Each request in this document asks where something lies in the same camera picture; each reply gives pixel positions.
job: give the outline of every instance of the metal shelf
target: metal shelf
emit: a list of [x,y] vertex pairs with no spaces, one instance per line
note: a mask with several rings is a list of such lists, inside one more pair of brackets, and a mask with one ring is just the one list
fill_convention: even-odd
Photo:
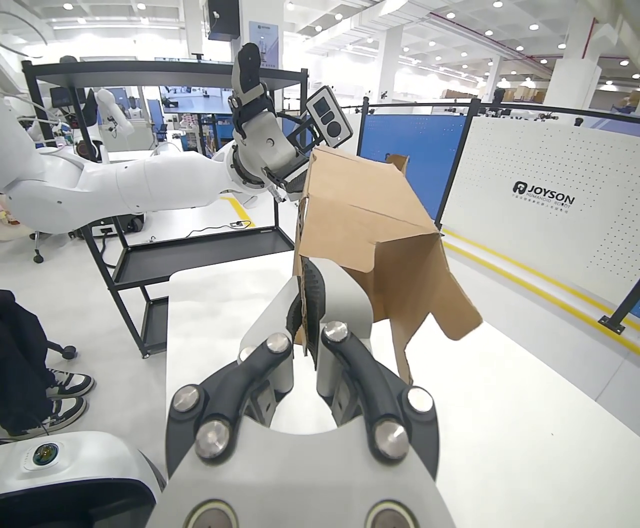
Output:
[[278,227],[237,230],[129,246],[113,272],[118,290],[165,282],[183,269],[291,251],[291,240]]
[[140,337],[150,354],[166,350],[167,320],[169,318],[169,297],[151,299],[145,308]]
[[[231,64],[174,61],[89,61],[32,65],[25,74],[58,86],[212,86],[231,88]],[[307,73],[260,69],[260,80],[270,90],[307,82]]]

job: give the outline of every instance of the black metal cart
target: black metal cart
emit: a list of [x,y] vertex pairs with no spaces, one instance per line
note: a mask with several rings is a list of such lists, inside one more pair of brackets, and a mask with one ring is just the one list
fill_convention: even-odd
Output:
[[[167,61],[92,61],[44,65],[34,65],[30,61],[22,62],[29,95],[34,103],[42,106],[38,80],[69,89],[74,112],[78,117],[78,124],[87,145],[90,145],[91,141],[82,117],[76,88],[165,84],[231,88],[232,67],[231,64]],[[260,70],[260,78],[266,83],[272,97],[275,90],[300,84],[301,108],[307,100],[308,72],[306,69],[300,72],[289,72],[263,68]],[[36,108],[35,111],[39,119],[47,119],[41,109]],[[41,128],[46,143],[54,147],[55,142],[53,142],[49,124],[41,123]],[[90,152],[90,157],[95,161],[93,152]],[[113,218],[116,233],[122,244],[120,259],[113,273],[102,260],[91,228],[84,226],[81,229],[109,293],[143,358],[166,350],[169,306],[168,297],[150,298],[146,286],[166,282],[173,273],[183,269],[199,268],[293,249],[293,241],[280,228],[278,204],[275,201],[273,203],[274,222],[269,227],[132,246],[127,243],[118,219]],[[140,288],[147,304],[140,332],[120,296],[121,290],[131,288]]]

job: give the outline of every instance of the black frame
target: black frame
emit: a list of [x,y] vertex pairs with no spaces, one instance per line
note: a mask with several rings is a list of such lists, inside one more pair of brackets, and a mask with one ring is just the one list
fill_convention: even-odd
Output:
[[[608,112],[598,112],[595,110],[578,110],[575,108],[560,108],[557,106],[542,106],[538,104],[524,104],[524,103],[510,103],[510,102],[502,102],[500,104],[494,104],[492,102],[482,102],[480,99],[472,99],[471,102],[463,102],[463,103],[450,103],[450,102],[425,102],[425,103],[388,103],[388,104],[369,104],[369,98],[364,97],[362,100],[362,105],[357,106],[346,106],[343,108],[358,108],[362,112],[362,116],[360,117],[360,136],[358,137],[358,147],[356,150],[356,154],[359,156],[362,151],[362,140],[365,131],[365,120],[367,115],[369,114],[369,110],[372,108],[412,108],[414,106],[432,106],[432,107],[462,107],[469,108],[467,111],[467,116],[465,118],[465,123],[462,128],[462,134],[460,136],[460,142],[458,143],[458,148],[456,149],[456,155],[454,156],[453,164],[451,166],[451,171],[449,173],[449,178],[447,179],[447,184],[445,185],[445,191],[442,196],[442,201],[440,202],[440,207],[438,208],[438,214],[434,219],[435,225],[438,229],[442,229],[442,216],[444,214],[444,210],[447,206],[447,201],[449,199],[449,194],[451,193],[451,188],[453,187],[453,181],[456,177],[456,173],[458,172],[458,166],[460,165],[460,160],[462,159],[462,153],[465,149],[465,144],[467,142],[467,137],[469,134],[469,130],[471,128],[471,123],[473,118],[479,115],[479,110],[481,107],[491,107],[491,109],[499,108],[499,109],[514,109],[514,110],[534,110],[539,111],[540,113],[548,114],[569,114],[575,116],[589,116],[596,117],[601,119],[611,119],[614,121],[622,121],[625,123],[635,123],[640,125],[640,118],[626,115],[626,114],[610,114]],[[611,317],[602,316],[598,322],[603,325],[605,328],[608,328],[614,333],[618,335],[622,334],[625,330],[625,326],[622,325],[622,320],[629,315],[631,310],[640,302],[640,278],[635,286],[631,289],[631,291],[627,294],[627,297],[620,303],[618,308],[613,312]]]
[[[74,113],[83,140],[88,146],[92,145],[92,142],[81,111],[77,88],[160,84],[231,88],[231,70],[232,65],[227,64],[168,61],[93,61],[37,66],[30,61],[22,62],[29,96],[34,103],[43,106],[38,80],[69,89]],[[260,76],[272,93],[273,90],[300,84],[300,99],[307,101],[307,69],[289,72],[262,68]],[[45,112],[41,109],[36,108],[35,111],[38,118],[47,120]],[[198,116],[198,124],[202,126],[200,116]],[[46,144],[55,147],[53,133],[48,123],[42,123],[42,133]],[[89,158],[96,162],[96,155],[92,148],[89,148]],[[268,227],[130,246],[124,236],[119,218],[112,217],[114,229],[122,245],[122,252],[113,273],[102,260],[91,226],[85,225],[80,231],[140,354],[143,358],[148,358],[151,354],[166,350],[169,297],[152,299],[146,286],[169,281],[172,273],[183,269],[293,250],[294,242],[279,225],[280,215],[278,203],[275,200],[273,201],[273,219],[273,225]],[[140,288],[146,303],[140,332],[120,296],[121,290],[131,288]]]

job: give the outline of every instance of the yellow floor line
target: yellow floor line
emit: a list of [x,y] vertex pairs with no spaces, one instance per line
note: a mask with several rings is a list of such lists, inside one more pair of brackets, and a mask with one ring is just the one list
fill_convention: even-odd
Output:
[[596,330],[598,330],[599,332],[602,332],[604,335],[606,335],[607,337],[609,337],[610,339],[613,339],[614,341],[620,343],[621,345],[627,347],[629,350],[635,352],[636,354],[640,355],[640,346],[638,346],[637,344],[635,344],[632,341],[629,341],[628,339],[624,338],[621,335],[618,335],[616,333],[613,333],[612,331],[608,330],[607,328],[605,328],[604,326],[602,326],[598,321],[595,321],[594,319],[592,319],[591,317],[587,316],[586,314],[583,314],[580,310],[577,310],[576,308],[574,308],[573,306],[567,304],[566,302],[557,299],[556,297],[554,297],[553,295],[551,295],[550,293],[538,288],[537,286],[533,286],[533,284],[530,284],[529,282],[521,279],[520,277],[517,277],[511,273],[509,273],[508,271],[504,271],[502,268],[496,266],[495,264],[492,264],[491,262],[487,262],[486,260],[481,259],[480,257],[476,257],[474,254],[469,253],[465,250],[462,250],[446,241],[443,241],[444,245],[446,248],[455,251],[456,253],[459,253],[460,255],[474,261],[477,262],[478,264],[480,264],[481,266],[484,266],[496,273],[498,273],[499,275],[502,275],[505,278],[508,278],[509,280],[515,282],[516,284],[518,284],[519,286],[522,286],[523,288],[529,290],[530,292],[538,295],[539,297],[542,297],[544,300],[550,302],[551,304],[562,308],[565,312],[569,312],[571,315],[573,315],[574,317],[576,317],[577,319],[580,319],[583,323],[588,324],[589,326],[591,326],[592,328],[595,328]]
[[[493,255],[494,257],[498,257],[499,259],[502,259],[510,264],[513,264],[514,266],[517,266],[520,269],[523,269],[524,271],[535,275],[538,278],[541,278],[542,280],[547,281],[549,284],[553,284],[554,286],[556,286],[557,288],[560,288],[561,290],[566,291],[567,293],[573,295],[574,297],[577,297],[578,299],[580,299],[581,301],[586,302],[587,304],[590,304],[591,306],[593,306],[594,308],[597,308],[598,310],[602,311],[602,315],[606,316],[606,315],[611,315],[612,311],[610,307],[606,307],[604,304],[600,303],[599,301],[597,301],[596,299],[592,299],[591,297],[585,295],[584,293],[582,293],[581,291],[578,291],[570,286],[567,286],[566,284],[563,284],[562,282],[560,282],[559,280],[556,280],[554,278],[551,277],[547,277],[546,275],[544,275],[543,273],[540,273],[537,269],[533,269],[530,268],[529,266],[527,266],[526,264],[522,264],[521,262],[518,262],[517,260],[513,260],[510,259],[509,257],[507,257],[506,255],[502,255],[500,253],[498,253],[497,251],[494,251],[492,249],[489,249],[485,246],[483,246],[482,244],[478,244],[477,242],[473,242],[473,240],[469,240],[468,238],[464,238],[461,237],[460,235],[456,234],[456,233],[452,233],[447,231],[446,229],[442,230],[443,233],[447,234],[447,235],[451,235],[459,240],[462,240],[463,242],[470,244],[482,251],[485,251],[487,253],[489,253],[490,255]],[[635,321],[631,320],[630,318],[626,317],[624,318],[623,322],[630,326],[631,328],[633,328],[634,330],[637,330],[640,332],[640,324],[636,323]]]
[[245,220],[247,222],[250,222],[247,228],[255,227],[253,220],[251,220],[249,215],[246,213],[246,211],[244,210],[244,207],[240,205],[240,202],[238,202],[235,198],[232,198],[231,196],[222,196],[222,199],[228,201],[231,204],[231,207],[234,208],[234,211],[239,216],[240,220]]

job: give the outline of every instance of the poster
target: poster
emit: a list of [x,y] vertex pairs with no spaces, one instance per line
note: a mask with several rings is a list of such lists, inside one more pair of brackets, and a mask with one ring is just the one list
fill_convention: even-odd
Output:
[[249,22],[249,41],[260,49],[260,66],[262,68],[278,69],[278,26]]

